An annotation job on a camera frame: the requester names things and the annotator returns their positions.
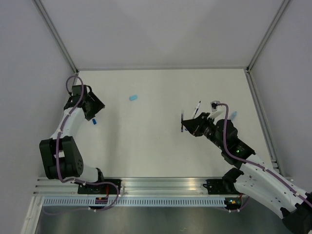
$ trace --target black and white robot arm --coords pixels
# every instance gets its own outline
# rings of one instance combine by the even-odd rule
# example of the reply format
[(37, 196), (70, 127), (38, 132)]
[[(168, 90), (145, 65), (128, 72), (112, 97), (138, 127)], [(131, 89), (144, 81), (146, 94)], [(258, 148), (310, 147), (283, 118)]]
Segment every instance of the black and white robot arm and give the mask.
[[(229, 192), (246, 194), (276, 213), (294, 234), (307, 234), (312, 229), (312, 193), (290, 183), (237, 137), (237, 129), (228, 117), (228, 106), (214, 101), (212, 113), (201, 113), (182, 124), (195, 137), (204, 135), (222, 150), (221, 155), (235, 168), (223, 177)], [(215, 118), (226, 106), (225, 120), (214, 124)]]
[(90, 86), (84, 85), (83, 88), (82, 85), (73, 86), (57, 130), (49, 139), (42, 140), (39, 144), (45, 174), (49, 179), (59, 179), (56, 160), (58, 148), (59, 170), (62, 178), (74, 177), (87, 182), (103, 181), (100, 169), (84, 164), (74, 138), (85, 119), (91, 120), (104, 107), (105, 105), (95, 96)]

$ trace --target table surface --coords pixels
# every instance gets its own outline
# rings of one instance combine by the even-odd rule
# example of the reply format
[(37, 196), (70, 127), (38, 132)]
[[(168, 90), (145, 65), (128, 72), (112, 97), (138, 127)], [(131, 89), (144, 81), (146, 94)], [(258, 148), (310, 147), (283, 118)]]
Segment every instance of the table surface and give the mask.
[[(84, 163), (109, 177), (215, 177), (232, 168), (204, 136), (181, 132), (181, 111), (189, 119), (210, 112), (210, 102), (237, 111), (239, 138), (271, 168), (243, 69), (81, 71), (106, 105), (84, 121), (75, 137)], [(137, 95), (137, 100), (129, 97)]]

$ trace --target white pen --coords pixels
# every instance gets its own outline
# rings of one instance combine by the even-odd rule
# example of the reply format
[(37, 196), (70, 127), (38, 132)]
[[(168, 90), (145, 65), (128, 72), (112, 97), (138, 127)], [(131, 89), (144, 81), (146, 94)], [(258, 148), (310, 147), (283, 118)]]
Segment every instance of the white pen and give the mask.
[(191, 119), (195, 118), (196, 114), (197, 114), (197, 111), (199, 110), (199, 107), (200, 107), (200, 103), (201, 101), (199, 101), (199, 103), (197, 104), (197, 106), (195, 107), (195, 110), (191, 116)]

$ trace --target gray floor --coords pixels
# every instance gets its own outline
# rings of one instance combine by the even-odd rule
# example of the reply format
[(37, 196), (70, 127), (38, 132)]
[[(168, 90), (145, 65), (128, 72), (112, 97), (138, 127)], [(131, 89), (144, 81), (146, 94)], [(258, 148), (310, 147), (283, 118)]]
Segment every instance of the gray floor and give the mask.
[[(62, 207), (45, 208), (56, 212)], [(40, 234), (290, 234), (270, 210), (251, 200), (238, 214), (216, 208), (115, 207), (41, 215)]]

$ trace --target blue object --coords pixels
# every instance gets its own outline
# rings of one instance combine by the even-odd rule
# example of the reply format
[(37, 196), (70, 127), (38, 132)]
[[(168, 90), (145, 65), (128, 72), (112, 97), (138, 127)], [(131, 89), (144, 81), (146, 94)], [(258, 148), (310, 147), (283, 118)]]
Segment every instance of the blue object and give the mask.
[(130, 101), (134, 101), (137, 99), (137, 95), (132, 95), (131, 97), (129, 97), (129, 100)]
[(234, 112), (230, 115), (229, 119), (233, 122), (236, 116), (237, 116), (237, 111), (234, 111)]

